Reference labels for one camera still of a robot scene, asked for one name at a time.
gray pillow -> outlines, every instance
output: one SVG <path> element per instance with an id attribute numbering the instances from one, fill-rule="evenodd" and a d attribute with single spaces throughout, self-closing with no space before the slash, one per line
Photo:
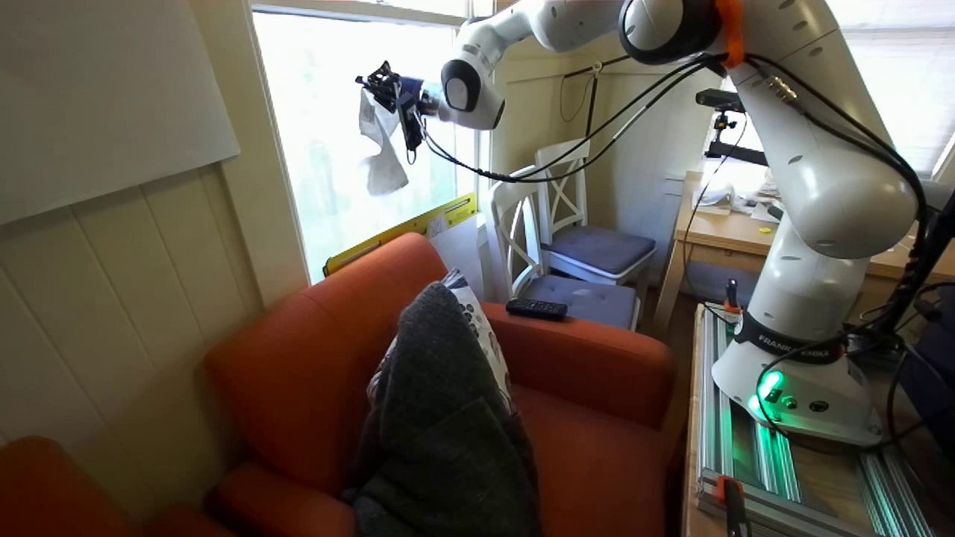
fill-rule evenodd
<path id="1" fill-rule="evenodd" d="M 504 361 L 504 350 L 495 338 L 495 328 L 489 325 L 489 319 L 482 311 L 482 298 L 476 295 L 468 279 L 464 279 L 459 271 L 446 279 L 446 288 L 453 294 L 459 314 L 465 317 L 483 361 L 489 368 L 489 374 L 495 377 L 495 386 L 503 392 L 504 405 L 510 410 L 510 386 L 507 386 L 507 361 Z"/>
<path id="2" fill-rule="evenodd" d="M 446 283 L 400 317 L 347 489 L 364 537 L 535 537 L 528 438 Z"/>

green light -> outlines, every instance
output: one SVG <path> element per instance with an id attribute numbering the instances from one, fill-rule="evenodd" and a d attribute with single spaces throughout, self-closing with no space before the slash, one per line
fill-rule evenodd
<path id="1" fill-rule="evenodd" d="M 759 398 L 749 398 L 747 410 L 749 410 L 749 414 L 762 414 Z"/>
<path id="2" fill-rule="evenodd" d="M 773 392 L 780 392 L 785 386 L 785 377 L 780 371 L 767 374 L 764 382 L 759 386 L 759 398 L 771 398 Z"/>

gray cushion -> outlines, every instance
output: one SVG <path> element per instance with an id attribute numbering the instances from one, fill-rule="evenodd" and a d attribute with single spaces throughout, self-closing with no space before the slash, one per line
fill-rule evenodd
<path id="1" fill-rule="evenodd" d="M 632 288 L 603 288 L 559 276 L 538 279 L 523 295 L 535 302 L 561 302 L 567 305 L 567 317 L 615 328 L 632 328 L 638 314 Z"/>
<path id="2" fill-rule="evenodd" d="M 541 534 L 531 446 L 443 283 L 400 317 L 347 501 L 361 537 Z"/>
<path id="3" fill-rule="evenodd" d="M 653 238 L 626 237 L 600 226 L 567 226 L 559 231 L 549 250 L 565 255 L 577 262 L 594 267 L 610 276 L 626 271 L 658 247 Z"/>

cable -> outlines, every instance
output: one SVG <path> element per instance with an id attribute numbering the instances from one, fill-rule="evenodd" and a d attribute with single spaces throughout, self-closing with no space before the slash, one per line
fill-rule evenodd
<path id="1" fill-rule="evenodd" d="M 864 122 L 858 122 L 850 113 L 844 113 L 840 104 L 832 104 L 828 97 L 820 97 L 813 85 L 807 85 L 801 74 L 794 74 L 792 68 L 785 68 L 782 62 L 771 61 L 771 56 L 762 56 L 762 53 L 747 53 L 747 62 L 762 73 L 764 79 L 767 68 L 777 68 L 782 73 L 785 79 L 797 80 L 808 97 L 816 97 L 820 104 L 828 104 L 835 116 L 841 116 L 850 129 L 858 129 L 859 134 L 867 134 L 879 149 L 859 143 L 859 140 L 850 140 L 844 134 L 840 134 L 835 129 L 823 125 L 817 116 L 813 116 L 797 98 L 792 98 L 792 104 L 816 125 L 820 125 L 823 131 L 867 149 L 870 156 L 880 159 L 883 164 L 891 164 L 916 194 L 916 220 L 919 220 L 919 232 L 916 232 L 916 247 L 923 246 L 925 238 L 925 223 L 928 223 L 928 203 L 925 203 L 925 191 L 923 191 L 923 183 L 919 183 L 919 174 L 886 143 L 880 140 L 871 129 L 867 129 Z"/>
<path id="2" fill-rule="evenodd" d="M 749 131 L 749 119 L 743 122 L 743 129 L 740 129 L 740 134 L 738 134 L 735 147 L 740 147 L 740 143 L 743 143 L 747 131 Z M 694 231 L 694 220 L 697 220 L 697 216 L 700 216 L 700 207 L 703 207 L 703 201 L 706 201 L 706 194 L 709 194 L 709 188 L 710 188 L 710 183 L 720 177 L 720 170 L 723 170 L 723 164 L 726 164 L 726 161 L 729 161 L 729 156 L 723 156 L 723 159 L 716 161 L 716 168 L 714 168 L 710 180 L 703 186 L 700 197 L 694 197 L 694 208 L 689 208 L 689 217 L 688 217 L 688 232 Z M 683 270 L 689 270 L 689 246 L 688 246 L 688 241 L 683 241 Z"/>
<path id="3" fill-rule="evenodd" d="M 952 288 L 955 288 L 955 282 L 925 283 L 925 288 L 914 295 L 914 308 L 916 308 L 925 319 L 932 319 L 932 314 L 937 314 L 937 305 L 928 305 L 925 295 L 928 295 L 928 294 L 937 294 L 937 289 L 952 289 Z"/>
<path id="4" fill-rule="evenodd" d="M 902 341 L 902 347 L 907 350 L 907 355 L 905 355 L 905 364 L 898 364 L 898 374 L 892 377 L 891 395 L 895 392 L 895 386 L 902 382 L 902 371 L 905 371 L 907 361 L 914 361 L 914 359 L 923 361 L 925 371 L 928 371 L 940 386 L 947 386 L 950 392 L 955 392 L 955 386 L 937 371 L 937 364 L 932 364 L 932 361 L 928 361 L 923 352 L 916 352 L 911 343 Z M 892 413 L 892 410 L 895 410 L 895 405 L 891 404 L 891 405 L 886 405 L 886 414 L 891 414 L 891 426 L 895 429 L 895 413 Z M 923 429 L 923 426 L 928 426 L 928 423 L 934 423 L 934 422 L 940 422 L 940 419 L 947 419 L 947 414 L 952 414 L 952 413 L 955 413 L 955 404 L 950 404 L 950 405 L 943 405 L 943 410 L 934 410 L 932 414 L 923 414 L 923 413 L 919 413 L 919 422 L 916 422 L 916 423 L 905 426 L 902 432 L 895 429 L 892 438 L 886 438 L 886 441 L 880 446 L 880 447 L 891 447 L 891 446 L 895 447 L 898 459 L 905 464 L 907 478 L 911 478 L 911 480 L 919 480 L 928 496 L 937 496 L 937 489 L 923 480 L 923 474 L 916 471 L 914 459 L 911 459 L 907 450 L 902 447 L 902 438 L 907 438 L 911 432 L 916 432 L 916 429 Z"/>
<path id="5" fill-rule="evenodd" d="M 567 152 L 555 156 L 553 161 L 538 164 L 538 168 L 531 168 L 531 170 L 525 170 L 520 177 L 492 174 L 492 170 L 482 170 L 476 164 L 465 164 L 456 156 L 450 156 L 438 140 L 434 140 L 428 131 L 424 131 L 424 140 L 438 159 L 446 159 L 446 161 L 450 161 L 450 164 L 456 164 L 464 170 L 473 170 L 476 177 L 483 177 L 483 180 L 495 180 L 495 183 L 555 183 L 555 180 L 573 177 L 573 174 L 591 168 L 594 161 L 600 161 L 620 140 L 620 134 L 626 134 L 632 129 L 632 122 L 643 119 L 664 97 L 668 97 L 689 74 L 697 74 L 697 73 L 703 73 L 703 68 L 709 68 L 710 62 L 720 62 L 720 61 L 723 61 L 723 53 L 716 53 L 716 56 L 694 56 L 689 62 L 665 73 L 661 80 L 653 80 L 649 89 L 643 89 L 637 98 L 631 98 L 615 116 L 610 116 L 603 125 L 598 125 L 588 138 L 582 138 L 580 143 L 573 143 Z M 538 177 L 538 174 L 549 170 L 553 164 L 559 164 L 561 159 L 567 159 L 570 152 L 577 152 L 580 147 L 585 147 L 588 140 L 594 140 L 610 125 L 615 125 L 631 107 L 637 107 L 652 92 L 658 92 L 658 97 L 638 113 L 632 113 L 626 119 L 626 125 L 620 131 L 615 131 L 615 138 L 594 159 L 588 159 L 585 164 L 580 164 L 573 170 L 565 170 L 559 177 Z"/>
<path id="6" fill-rule="evenodd" d="M 759 392 L 759 387 L 764 386 L 767 374 L 777 371 L 780 364 L 785 364 L 788 359 L 773 359 L 773 361 L 756 377 L 756 392 L 752 392 L 752 398 L 756 398 L 756 404 L 759 404 L 759 413 L 762 413 L 764 423 L 771 426 L 771 432 L 777 432 L 777 435 L 782 435 L 782 438 L 788 438 L 788 441 L 794 441 L 794 446 L 801 446 L 801 447 L 808 447 L 808 450 L 820 450 L 820 455 L 880 455 L 880 450 L 886 450 L 886 447 L 895 447 L 895 450 L 902 455 L 902 459 L 907 459 L 907 455 L 905 455 L 905 447 L 902 447 L 902 438 L 907 438 L 907 435 L 914 435 L 916 429 L 923 429 L 923 426 L 928 426 L 928 423 L 952 414 L 952 413 L 955 413 L 955 404 L 937 410 L 937 413 L 928 414 L 928 419 L 919 419 L 916 423 L 911 423 L 911 426 L 905 426 L 905 429 L 898 429 L 898 423 L 895 423 L 895 395 L 898 395 L 902 374 L 905 374 L 905 368 L 911 364 L 911 359 L 919 359 L 919 361 L 932 371 L 934 380 L 947 382 L 943 374 L 940 374 L 925 355 L 919 355 L 919 352 L 916 352 L 914 347 L 907 347 L 905 341 L 902 341 L 902 347 L 907 350 L 907 355 L 902 359 L 902 364 L 895 368 L 895 374 L 892 374 L 892 380 L 891 380 L 886 410 L 883 410 L 883 413 L 886 413 L 886 429 L 891 429 L 891 435 L 886 435 L 883 441 L 870 446 L 870 447 L 823 450 L 823 447 L 817 447 L 817 446 L 808 446 L 804 435 L 788 435 L 788 432 L 780 426 L 780 422 L 767 413 L 764 398 L 762 398 L 762 392 Z"/>
<path id="7" fill-rule="evenodd" d="M 580 80 L 573 80 L 573 79 L 561 79 L 561 88 L 559 88 L 559 112 L 561 112 L 561 122 L 565 122 L 565 125 L 573 122 L 573 119 L 588 107 L 588 98 L 591 98 L 591 92 L 594 92 L 594 80 L 598 80 L 598 74 L 594 74 L 591 80 L 585 80 L 585 85 L 580 85 Z"/>

window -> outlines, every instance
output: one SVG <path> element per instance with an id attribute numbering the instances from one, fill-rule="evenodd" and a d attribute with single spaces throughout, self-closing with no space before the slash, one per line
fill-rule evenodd
<path id="1" fill-rule="evenodd" d="M 456 18 L 473 18 L 473 16 L 489 16 L 492 12 L 492 0 L 380 0 L 385 7 L 404 7 L 404 9 L 419 9 L 419 12 L 443 12 L 443 16 L 456 16 Z"/>
<path id="2" fill-rule="evenodd" d="M 329 256 L 476 191 L 473 177 L 434 159 L 428 147 L 415 164 L 404 161 L 409 186 L 392 194 L 374 197 L 361 164 L 380 149 L 359 131 L 355 74 L 392 61 L 395 73 L 434 80 L 456 40 L 453 27 L 258 12 L 255 31 L 313 282 Z M 428 129 L 443 147 L 473 159 L 473 131 L 438 119 Z M 392 143 L 404 159 L 400 129 Z"/>
<path id="3" fill-rule="evenodd" d="M 870 31 L 844 40 L 895 149 L 916 174 L 934 174 L 955 134 L 955 37 Z"/>

